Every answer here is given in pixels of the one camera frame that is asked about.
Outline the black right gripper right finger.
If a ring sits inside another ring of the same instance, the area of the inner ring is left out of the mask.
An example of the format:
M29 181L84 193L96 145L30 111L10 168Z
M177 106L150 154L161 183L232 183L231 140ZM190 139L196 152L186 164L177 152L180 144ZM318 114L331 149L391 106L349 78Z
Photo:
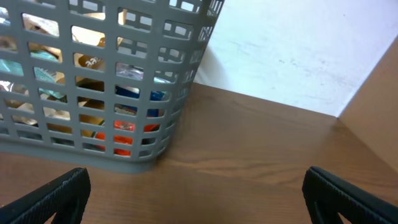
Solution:
M397 224L397 207L367 191L327 172L311 166L305 173L303 197L312 223Z

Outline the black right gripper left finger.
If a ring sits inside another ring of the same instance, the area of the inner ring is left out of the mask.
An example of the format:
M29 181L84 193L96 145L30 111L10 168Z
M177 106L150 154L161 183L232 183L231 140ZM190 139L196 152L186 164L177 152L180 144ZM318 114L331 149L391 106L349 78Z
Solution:
M1 223L81 223L90 197L86 168L74 168L1 208Z

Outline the blue tissue multipack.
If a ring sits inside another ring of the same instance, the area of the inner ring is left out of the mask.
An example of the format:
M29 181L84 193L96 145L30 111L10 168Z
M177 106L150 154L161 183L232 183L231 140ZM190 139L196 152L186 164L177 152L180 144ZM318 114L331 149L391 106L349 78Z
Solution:
M144 70L142 68L134 67L125 63L116 64L116 75L122 78L130 78L133 80L142 81L144 78ZM139 99L141 90L137 87L116 85L115 94L120 96L126 96L128 98ZM151 101L167 101L170 98L168 91L157 91L153 90L150 93ZM161 109L148 109L147 117L160 117L164 114Z

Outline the mint green snack packet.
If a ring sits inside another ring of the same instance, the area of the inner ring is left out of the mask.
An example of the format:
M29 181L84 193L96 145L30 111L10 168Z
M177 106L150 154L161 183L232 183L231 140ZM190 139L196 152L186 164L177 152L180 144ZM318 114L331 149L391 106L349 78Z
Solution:
M31 56L50 61L58 60L51 53L46 52L44 50L32 51ZM20 77L24 75L22 65L10 60L1 59L1 71L8 72ZM34 67L34 75L38 81L49 82L49 83L57 83L63 77L63 74L60 72L55 72L39 67ZM1 80L1 90L7 92L22 93L25 95L29 94L28 89L25 87L25 85L5 80ZM39 88L39 94L40 95L44 94L45 96L52 97L55 99L55 101L67 102L66 94L61 93L59 91Z

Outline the beige cookie pouch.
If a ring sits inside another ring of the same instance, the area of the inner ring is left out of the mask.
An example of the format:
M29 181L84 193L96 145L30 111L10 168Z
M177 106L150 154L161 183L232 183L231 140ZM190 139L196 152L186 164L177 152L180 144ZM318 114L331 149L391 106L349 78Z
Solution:
M26 29L31 31L37 31L41 34L51 35L54 37L59 37L59 27L56 21L50 19L44 19L39 16L34 16L31 14L23 14L22 19L24 22L24 26ZM98 32L95 30L90 30L83 27L72 26L72 40L86 45L92 45L95 47L105 47L106 45L106 36L102 32ZM51 47L44 44L37 44L37 43L30 43L29 44L30 54L32 51L35 50L44 50L46 52L51 53L55 56L58 60L54 62L63 62L63 54L60 48ZM99 57L95 57L92 55L82 54L82 53L74 53L73 54L73 62L77 67L89 68L92 70L104 70L104 60ZM65 74L63 77L57 82L53 84L64 84L65 83ZM75 75L75 85L76 86L87 86L90 87L92 90L96 91L104 91L104 82L95 80L92 78L87 78L82 75ZM40 98L43 100L53 100L54 98L45 96L44 94L40 95ZM89 108L103 110L104 103L100 100L89 99L82 96L79 96L77 99L77 103L79 106L86 106ZM43 108L44 116L48 118L55 118L61 119L65 121L70 121L70 112L67 110L59 110L55 108L44 107ZM104 125L104 118L81 114L79 115L79 121L82 123L94 124L98 126ZM47 123L46 127L50 131L56 131L61 133L72 133L72 128L65 125L59 125L54 123Z

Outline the orange spaghetti packet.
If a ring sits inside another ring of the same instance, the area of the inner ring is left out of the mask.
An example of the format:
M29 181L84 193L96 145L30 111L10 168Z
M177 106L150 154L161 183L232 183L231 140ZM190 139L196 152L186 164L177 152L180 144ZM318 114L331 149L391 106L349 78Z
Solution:
M114 122L114 128L115 129L122 129L125 131L130 131L134 132L135 131L135 124L130 123L130 122L125 122L125 121L115 121ZM157 131L160 128L159 124L148 124L144 127L145 132L154 132ZM91 134L91 137L95 139L100 139L100 140L105 140L105 133L102 132L93 132ZM132 137L127 137L127 136L120 136L120 135L115 135L113 137L114 142L120 143L120 144L125 144L125 145L132 145L134 140ZM125 150L125 149L119 149L119 148L114 148L114 153L119 156L131 156L131 151Z

